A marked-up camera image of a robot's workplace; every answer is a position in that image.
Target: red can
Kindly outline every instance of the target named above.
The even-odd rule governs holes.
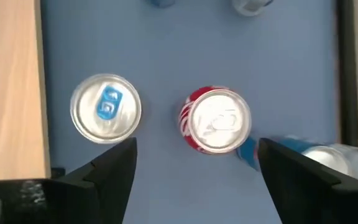
[[[202,87],[186,99],[179,127],[186,142],[197,151],[228,153],[247,139],[250,109],[240,95],[224,86]]]

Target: silver can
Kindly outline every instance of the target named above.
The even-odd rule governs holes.
[[[223,86],[206,86],[193,92],[179,115],[186,142],[206,154],[235,150],[248,137],[251,115],[248,104]]]
[[[87,78],[74,90],[70,113],[84,137],[111,144],[125,140],[135,131],[142,105],[138,92],[125,78],[99,74]]]
[[[307,149],[302,154],[333,170],[351,175],[349,161],[345,158],[343,153],[332,147],[315,146]]]

